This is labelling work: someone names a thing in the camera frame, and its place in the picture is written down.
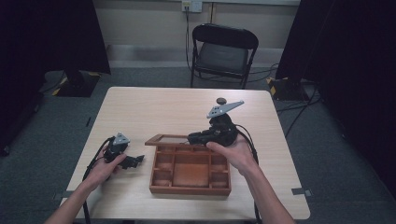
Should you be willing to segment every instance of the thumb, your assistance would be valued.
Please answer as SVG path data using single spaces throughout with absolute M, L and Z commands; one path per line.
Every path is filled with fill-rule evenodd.
M 214 150 L 215 152 L 223 154 L 223 155 L 224 155 L 224 152 L 227 151 L 227 148 L 225 148 L 224 146 L 220 145 L 219 143 L 215 143 L 215 142 L 206 143 L 206 147 Z

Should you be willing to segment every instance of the handheld controller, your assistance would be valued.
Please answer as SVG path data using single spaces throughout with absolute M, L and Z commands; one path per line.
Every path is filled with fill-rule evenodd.
M 104 158 L 107 163 L 114 161 L 117 156 L 119 156 L 128 147 L 131 141 L 125 137 L 122 133 L 118 133 L 117 136 L 110 139 L 108 147 L 104 152 Z M 130 157 L 127 156 L 125 160 L 120 163 L 122 169 L 127 169 L 129 167 L 134 167 L 143 161 L 145 156 Z
M 226 104 L 227 101 L 224 98 L 218 98 L 216 102 L 219 105 L 213 106 L 206 116 L 210 119 L 209 129 L 199 133 L 190 133 L 187 136 L 191 145 L 206 145 L 207 142 L 212 141 L 227 147 L 235 141 L 238 131 L 227 112 L 242 105 L 244 102 Z

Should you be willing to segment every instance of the hand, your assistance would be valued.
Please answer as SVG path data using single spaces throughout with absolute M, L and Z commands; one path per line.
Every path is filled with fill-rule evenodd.
M 245 175 L 249 167 L 257 165 L 253 159 L 248 142 L 241 134 L 238 134 L 235 141 L 228 147 L 215 142 L 206 143 L 206 147 L 225 156 L 230 164 L 238 169 L 241 175 Z
M 126 158 L 126 154 L 120 154 L 114 161 L 106 163 L 105 158 L 103 158 L 105 149 L 100 151 L 97 162 L 93 165 L 93 168 L 84 181 L 92 190 L 105 182 L 112 173 L 115 173 L 118 168 L 117 166 Z

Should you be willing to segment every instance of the black chair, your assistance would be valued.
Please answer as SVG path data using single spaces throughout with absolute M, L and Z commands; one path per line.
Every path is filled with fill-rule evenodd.
M 241 79 L 246 87 L 253 57 L 259 46 L 257 36 L 245 29 L 213 23 L 198 25 L 192 31 L 193 53 L 191 84 L 195 71 Z

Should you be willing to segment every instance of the wall outlet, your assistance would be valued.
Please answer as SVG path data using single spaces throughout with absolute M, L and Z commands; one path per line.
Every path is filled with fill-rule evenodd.
M 191 1 L 181 1 L 181 11 L 192 11 L 192 3 Z
M 192 1 L 192 3 L 191 3 L 191 12 L 202 12 L 202 2 L 200 2 L 200 1 Z

